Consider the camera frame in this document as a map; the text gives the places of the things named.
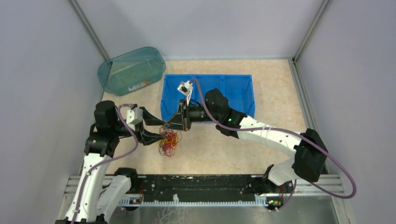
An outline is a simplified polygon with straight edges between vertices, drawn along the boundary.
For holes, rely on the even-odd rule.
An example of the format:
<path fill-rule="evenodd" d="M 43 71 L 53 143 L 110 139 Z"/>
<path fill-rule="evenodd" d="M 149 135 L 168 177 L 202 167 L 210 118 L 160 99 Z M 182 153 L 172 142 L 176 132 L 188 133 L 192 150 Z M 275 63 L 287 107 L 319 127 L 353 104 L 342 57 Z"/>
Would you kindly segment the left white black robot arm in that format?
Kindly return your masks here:
<path fill-rule="evenodd" d="M 145 146 L 165 139 L 145 126 L 163 126 L 164 121 L 136 104 L 116 106 L 111 100 L 96 104 L 95 122 L 85 141 L 83 170 L 77 191 L 64 218 L 57 224 L 107 224 L 122 197 L 136 192 L 140 180 L 134 168 L 119 168 L 107 188 L 103 180 L 109 164 Z"/>

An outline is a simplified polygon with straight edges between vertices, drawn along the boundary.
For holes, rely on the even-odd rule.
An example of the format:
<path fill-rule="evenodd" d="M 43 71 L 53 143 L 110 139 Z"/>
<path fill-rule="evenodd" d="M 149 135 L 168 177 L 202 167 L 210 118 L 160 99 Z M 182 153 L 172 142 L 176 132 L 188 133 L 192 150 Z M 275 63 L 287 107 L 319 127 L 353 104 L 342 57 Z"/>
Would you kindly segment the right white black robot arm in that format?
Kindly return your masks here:
<path fill-rule="evenodd" d="M 177 112 L 164 125 L 165 129 L 188 131 L 193 122 L 211 121 L 213 117 L 222 125 L 216 125 L 225 136 L 240 140 L 259 142 L 286 154 L 289 159 L 276 165 L 270 165 L 263 175 L 263 187 L 268 192 L 276 192 L 281 185 L 294 179 L 317 182 L 325 166 L 326 147 L 313 129 L 303 133 L 283 132 L 255 120 L 253 117 L 231 108 L 228 99 L 217 89 L 208 91 L 204 103 L 188 104 L 185 99 L 179 101 Z"/>

